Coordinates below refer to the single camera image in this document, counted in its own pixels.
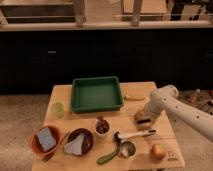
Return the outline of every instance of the wooden table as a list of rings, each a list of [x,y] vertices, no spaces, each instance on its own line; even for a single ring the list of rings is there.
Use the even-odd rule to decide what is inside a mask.
[[[156,135],[149,137],[135,137],[131,141],[136,145],[136,154],[128,159],[115,157],[104,165],[96,164],[97,158],[113,151],[115,145],[112,142],[113,134],[119,132],[137,131],[134,125],[133,116],[149,101],[149,94],[156,88],[153,82],[121,83],[122,94],[137,95],[145,97],[144,101],[124,101],[124,106],[120,111],[98,112],[90,114],[74,114],[70,112],[71,85],[56,85],[53,88],[47,109],[44,125],[52,124],[60,128],[63,135],[68,131],[77,128],[87,128],[93,130],[96,117],[104,115],[111,124],[111,131],[106,138],[100,139],[94,135],[94,146],[92,150],[82,157],[63,154],[62,147],[48,161],[43,162],[40,158],[35,158],[33,171],[118,171],[118,170],[144,170],[154,168],[174,168],[184,167],[179,145],[171,128],[170,122],[165,112],[162,112],[158,120],[153,125],[157,130]],[[58,119],[50,113],[50,106],[56,102],[64,105],[65,115]],[[167,156],[160,162],[150,160],[150,147],[154,143],[163,143],[168,150]]]

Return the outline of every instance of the tiled floor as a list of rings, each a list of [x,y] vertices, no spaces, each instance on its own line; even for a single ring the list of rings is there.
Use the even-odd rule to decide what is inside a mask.
[[[189,92],[181,93],[181,99]],[[0,96],[0,171],[30,171],[33,154],[29,135],[42,125],[49,95]],[[198,105],[211,97],[201,91]],[[169,114],[186,167],[170,171],[211,171],[213,145],[178,118]]]

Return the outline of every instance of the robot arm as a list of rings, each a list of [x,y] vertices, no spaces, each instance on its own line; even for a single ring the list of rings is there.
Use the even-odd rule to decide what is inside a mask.
[[[162,110],[165,110],[179,117],[213,142],[213,116],[181,103],[176,99],[177,97],[178,90],[172,85],[154,90],[150,95],[150,102],[144,107],[144,111],[157,117]]]

